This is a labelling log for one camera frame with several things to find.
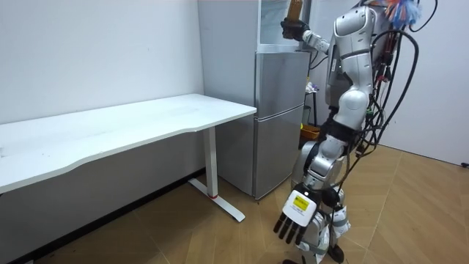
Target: desk foot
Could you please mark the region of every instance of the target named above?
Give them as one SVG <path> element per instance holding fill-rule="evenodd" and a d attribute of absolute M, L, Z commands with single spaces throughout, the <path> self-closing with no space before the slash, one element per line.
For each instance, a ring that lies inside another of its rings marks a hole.
<path fill-rule="evenodd" d="M 244 220 L 244 214 L 241 213 L 238 209 L 236 209 L 233 205 L 230 205 L 227 201 L 225 201 L 225 199 L 221 198 L 220 196 L 217 196 L 214 199 L 210 198 L 210 196 L 207 194 L 207 187 L 204 184 L 202 184 L 196 179 L 189 180 L 189 183 L 199 189 L 202 193 L 207 195 L 207 197 L 213 202 L 215 202 L 217 205 L 220 205 L 220 207 L 223 208 L 227 213 L 232 215 L 233 218 L 236 219 L 236 221 L 241 222 L 242 220 Z"/>

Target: white desk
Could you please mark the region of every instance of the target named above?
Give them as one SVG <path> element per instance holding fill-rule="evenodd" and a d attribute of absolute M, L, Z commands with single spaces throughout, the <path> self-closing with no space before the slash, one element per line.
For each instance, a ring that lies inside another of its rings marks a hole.
<path fill-rule="evenodd" d="M 0 125 L 0 194 L 86 162 L 204 130 L 208 187 L 195 179 L 190 183 L 242 221 L 245 216 L 218 196 L 215 126 L 255 112 L 225 100 L 181 95 Z"/>

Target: silver refrigerator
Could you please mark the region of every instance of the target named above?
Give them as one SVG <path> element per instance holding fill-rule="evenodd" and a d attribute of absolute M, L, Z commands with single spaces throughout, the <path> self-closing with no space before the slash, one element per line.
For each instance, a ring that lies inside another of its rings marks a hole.
<path fill-rule="evenodd" d="M 205 94 L 257 108 L 216 127 L 218 175 L 256 199 L 292 171 L 309 67 L 309 53 L 275 32 L 279 21 L 259 18 L 262 4 L 199 1 Z"/>

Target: brown bottle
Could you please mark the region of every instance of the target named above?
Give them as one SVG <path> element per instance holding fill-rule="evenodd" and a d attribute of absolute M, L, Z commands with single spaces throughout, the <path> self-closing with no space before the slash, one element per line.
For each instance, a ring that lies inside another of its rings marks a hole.
<path fill-rule="evenodd" d="M 291 21 L 299 21 L 303 0 L 291 0 L 287 18 Z"/>

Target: robot finger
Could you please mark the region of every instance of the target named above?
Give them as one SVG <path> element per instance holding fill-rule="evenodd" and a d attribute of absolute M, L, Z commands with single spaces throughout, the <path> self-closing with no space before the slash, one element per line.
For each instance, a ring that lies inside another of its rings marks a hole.
<path fill-rule="evenodd" d="M 292 220 L 287 218 L 287 220 L 285 221 L 284 227 L 281 229 L 280 234 L 278 234 L 278 238 L 284 239 L 285 234 L 287 233 L 291 224 L 292 224 Z"/>
<path fill-rule="evenodd" d="M 288 233 L 287 239 L 285 242 L 290 243 L 292 242 L 293 237 L 295 236 L 296 231 L 298 230 L 299 225 L 297 223 L 293 223 L 292 229 Z"/>
<path fill-rule="evenodd" d="M 286 216 L 284 213 L 282 213 L 282 214 L 280 215 L 280 217 L 279 217 L 278 220 L 277 220 L 276 225 L 273 227 L 273 231 L 274 231 L 274 232 L 278 232 L 278 231 L 280 230 L 280 227 L 281 227 L 281 225 L 284 223 L 284 221 L 285 221 L 286 218 L 287 218 L 287 216 Z"/>
<path fill-rule="evenodd" d="M 295 245 L 300 245 L 301 240 L 303 239 L 303 236 L 306 233 L 306 227 L 300 227 L 300 231 L 298 231 L 298 235 L 296 236 L 295 240 Z"/>

